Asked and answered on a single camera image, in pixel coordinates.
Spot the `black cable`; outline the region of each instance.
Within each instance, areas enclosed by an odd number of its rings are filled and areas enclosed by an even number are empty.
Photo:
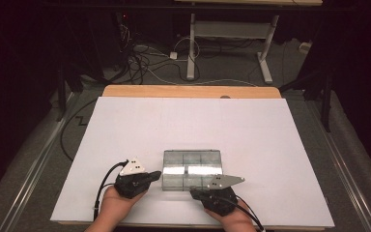
[[[235,207],[237,207],[238,209],[240,209],[241,211],[243,211],[246,215],[248,215],[251,219],[253,219],[255,221],[255,223],[257,223],[257,225],[258,225],[258,227],[260,228],[261,231],[264,231],[264,226],[261,224],[260,220],[255,216],[255,214],[252,215],[249,211],[247,211],[246,209],[244,209],[242,206],[240,206],[239,204],[237,204],[237,203],[235,203],[235,202],[233,202],[233,201],[231,201],[231,200],[229,200],[227,198],[220,197],[220,196],[214,196],[213,198],[214,199],[218,199],[218,200],[222,200],[222,201],[225,201],[225,202],[228,202],[228,203],[234,205]]]
[[[80,107],[71,117],[70,119],[68,120],[68,122],[66,122],[65,126],[62,128],[61,132],[60,132],[60,147],[62,148],[62,151],[63,153],[65,154],[65,156],[68,158],[68,160],[70,161],[73,161],[73,158],[71,156],[69,156],[68,152],[66,151],[65,149],[65,145],[63,143],[63,134],[65,133],[65,130],[66,130],[66,127],[68,126],[68,124],[71,122],[71,120],[82,110],[84,109],[85,107],[87,107],[88,105],[90,105],[91,103],[93,102],[96,102],[98,99],[94,99],[94,100],[91,100],[89,102],[87,102],[86,104],[84,104],[82,107]]]
[[[104,183],[107,181],[108,176],[118,166],[126,166],[126,164],[128,164],[128,160],[126,160],[124,162],[119,162],[117,164],[114,164],[114,166],[112,166],[110,168],[110,170],[108,170],[107,174],[104,176],[103,181],[101,181],[101,185],[99,187],[98,195],[96,196],[95,208],[94,208],[94,214],[93,214],[93,220],[95,220],[98,217],[98,214],[99,214],[99,204],[100,204],[100,195],[101,195],[101,191],[105,187]]]

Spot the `human hand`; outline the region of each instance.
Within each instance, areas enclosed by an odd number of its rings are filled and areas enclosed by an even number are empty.
[[[100,213],[92,225],[86,229],[86,232],[113,231],[146,192],[144,191],[132,199],[127,199],[120,196],[114,187],[107,188],[101,201]]]
[[[241,200],[238,201],[238,204],[242,206],[244,209],[248,210],[248,207]],[[240,231],[254,232],[256,231],[251,218],[246,213],[244,213],[238,208],[236,208],[231,214],[224,216],[224,217],[207,209],[204,209],[204,211],[209,216],[218,220],[221,223],[222,228],[226,232],[240,232]]]

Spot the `desk leg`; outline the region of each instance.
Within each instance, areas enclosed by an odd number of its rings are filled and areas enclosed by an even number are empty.
[[[260,63],[261,71],[263,73],[264,80],[267,84],[272,84],[272,77],[270,73],[270,69],[267,65],[267,54],[268,50],[270,49],[273,33],[275,32],[276,23],[278,22],[279,15],[275,15],[272,19],[270,28],[268,29],[268,34],[265,40],[264,49],[262,52],[258,52],[258,61]]]
[[[195,39],[195,14],[191,14],[191,21],[189,23],[189,52],[188,52],[188,62],[186,67],[186,78],[189,80],[194,79],[194,39]]]

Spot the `clear plastic box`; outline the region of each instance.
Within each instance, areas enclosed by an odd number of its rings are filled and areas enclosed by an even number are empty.
[[[214,175],[222,174],[218,150],[164,151],[162,190],[189,191],[206,187]]]

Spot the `wooden panel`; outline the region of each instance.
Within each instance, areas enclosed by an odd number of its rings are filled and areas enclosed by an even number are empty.
[[[252,4],[252,5],[299,5],[299,6],[322,5],[322,0],[176,0],[176,1],[195,3],[227,3],[227,4]]]
[[[109,85],[104,97],[281,99],[274,87]]]

